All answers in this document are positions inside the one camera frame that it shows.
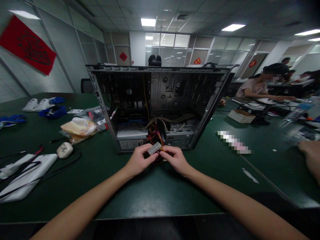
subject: red decoration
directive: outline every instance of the red decoration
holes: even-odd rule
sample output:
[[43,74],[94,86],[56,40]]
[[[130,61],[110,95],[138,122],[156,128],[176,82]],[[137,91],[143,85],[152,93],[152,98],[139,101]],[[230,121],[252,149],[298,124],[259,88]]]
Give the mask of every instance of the red decoration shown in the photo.
[[57,55],[15,15],[2,34],[0,45],[46,75]]
[[201,64],[200,58],[197,58],[193,63],[194,63],[194,64]]
[[249,67],[252,68],[256,64],[257,64],[257,61],[253,60],[251,63],[249,63]]
[[127,55],[124,52],[122,52],[119,57],[122,61],[125,61],[127,59]]

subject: forearm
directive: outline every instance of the forearm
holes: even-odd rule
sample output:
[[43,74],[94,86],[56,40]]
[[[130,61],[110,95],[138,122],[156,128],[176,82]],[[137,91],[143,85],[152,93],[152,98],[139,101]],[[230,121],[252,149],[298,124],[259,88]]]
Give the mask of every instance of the forearm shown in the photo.
[[109,198],[130,179],[121,169],[71,203],[35,234],[32,240],[75,239]]
[[185,177],[203,189],[259,239],[308,239],[284,219],[245,194],[195,169]]
[[255,94],[255,93],[245,93],[245,97],[252,98],[270,98],[272,95],[270,94]]

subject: chair backrest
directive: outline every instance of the chair backrest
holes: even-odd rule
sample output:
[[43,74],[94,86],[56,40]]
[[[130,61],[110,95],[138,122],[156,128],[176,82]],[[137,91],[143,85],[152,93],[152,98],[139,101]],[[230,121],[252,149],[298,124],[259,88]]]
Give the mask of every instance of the chair backrest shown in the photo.
[[81,79],[81,93],[93,93],[94,89],[90,78]]

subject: computer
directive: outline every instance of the computer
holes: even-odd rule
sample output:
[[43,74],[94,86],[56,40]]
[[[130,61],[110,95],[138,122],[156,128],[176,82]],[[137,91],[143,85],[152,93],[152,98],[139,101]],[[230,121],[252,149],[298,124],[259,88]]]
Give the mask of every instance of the computer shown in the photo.
[[86,66],[117,153],[125,154],[157,141],[183,150],[193,149],[237,65]]

